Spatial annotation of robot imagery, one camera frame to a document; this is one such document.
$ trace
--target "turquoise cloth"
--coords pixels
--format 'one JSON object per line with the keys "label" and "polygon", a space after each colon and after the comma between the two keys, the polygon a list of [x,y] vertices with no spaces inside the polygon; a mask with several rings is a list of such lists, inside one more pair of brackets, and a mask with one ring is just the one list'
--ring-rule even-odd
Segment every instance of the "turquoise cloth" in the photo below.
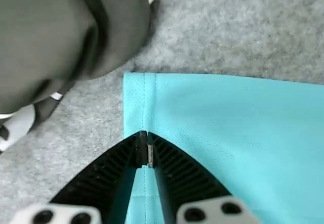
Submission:
{"label": "turquoise cloth", "polygon": [[[263,223],[324,223],[322,85],[129,73],[124,129],[180,147]],[[127,223],[164,223],[152,169],[136,173]]]}

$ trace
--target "stitching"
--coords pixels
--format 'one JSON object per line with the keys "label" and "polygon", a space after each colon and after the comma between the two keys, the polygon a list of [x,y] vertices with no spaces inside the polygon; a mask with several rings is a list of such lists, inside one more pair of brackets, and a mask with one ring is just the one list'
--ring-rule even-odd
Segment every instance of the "stitching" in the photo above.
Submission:
{"label": "stitching", "polygon": [[[153,113],[154,113],[154,104],[155,104],[155,95],[156,95],[156,74],[154,74],[154,91],[153,91],[153,98],[152,98],[152,112],[151,112],[151,125],[150,127],[153,127]],[[154,224],[157,223],[156,216],[155,216],[155,196],[153,197],[153,218],[154,218]]]}
{"label": "stitching", "polygon": [[[144,111],[145,111],[145,73],[143,74],[144,83],[143,83],[143,114],[142,114],[142,129],[144,130]],[[147,224],[146,220],[146,169],[144,168],[144,218],[145,218],[145,224]]]}

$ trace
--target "dark green fabric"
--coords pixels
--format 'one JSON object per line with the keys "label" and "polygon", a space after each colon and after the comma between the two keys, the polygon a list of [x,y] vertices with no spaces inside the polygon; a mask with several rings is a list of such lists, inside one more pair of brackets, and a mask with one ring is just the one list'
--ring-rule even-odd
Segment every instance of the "dark green fabric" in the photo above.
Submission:
{"label": "dark green fabric", "polygon": [[0,0],[0,113],[114,70],[145,41],[147,0]]}

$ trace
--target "fabric seam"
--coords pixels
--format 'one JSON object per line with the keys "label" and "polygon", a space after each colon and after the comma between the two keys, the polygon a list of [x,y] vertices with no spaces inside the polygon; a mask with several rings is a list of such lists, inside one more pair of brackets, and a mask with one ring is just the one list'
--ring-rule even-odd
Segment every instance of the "fabric seam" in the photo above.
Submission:
{"label": "fabric seam", "polygon": [[[145,91],[146,91],[146,87],[145,87],[145,73],[143,74],[143,114],[142,114],[142,129],[144,129],[144,114],[145,114]],[[145,219],[145,224],[147,224],[147,219],[146,219],[146,169],[144,168],[144,176],[143,176],[143,180],[144,180],[144,219]]]}

